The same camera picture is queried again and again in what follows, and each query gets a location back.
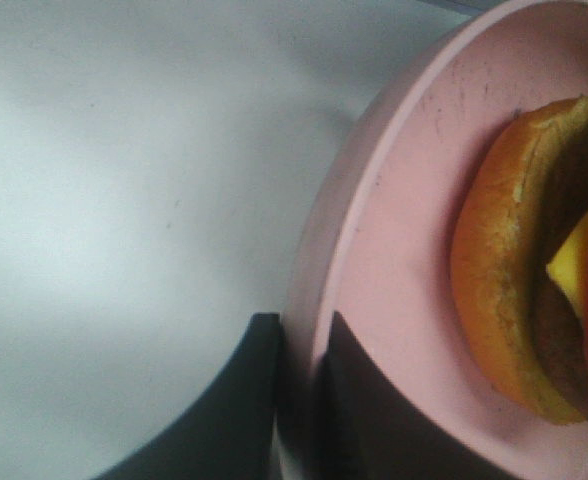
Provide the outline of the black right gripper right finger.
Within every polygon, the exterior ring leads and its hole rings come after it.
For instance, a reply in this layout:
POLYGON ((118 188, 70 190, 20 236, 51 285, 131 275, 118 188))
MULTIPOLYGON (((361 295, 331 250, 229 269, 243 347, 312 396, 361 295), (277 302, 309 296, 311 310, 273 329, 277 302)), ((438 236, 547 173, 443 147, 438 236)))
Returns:
POLYGON ((319 380, 318 479, 504 477, 400 394, 338 312, 319 380))

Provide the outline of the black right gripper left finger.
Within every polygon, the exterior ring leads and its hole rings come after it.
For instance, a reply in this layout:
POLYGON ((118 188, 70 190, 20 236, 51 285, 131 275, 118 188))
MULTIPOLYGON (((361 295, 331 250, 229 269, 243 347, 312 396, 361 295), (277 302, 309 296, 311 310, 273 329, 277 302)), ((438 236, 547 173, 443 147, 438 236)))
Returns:
POLYGON ((169 427, 101 479, 267 479, 282 328, 251 317, 218 376, 169 427))

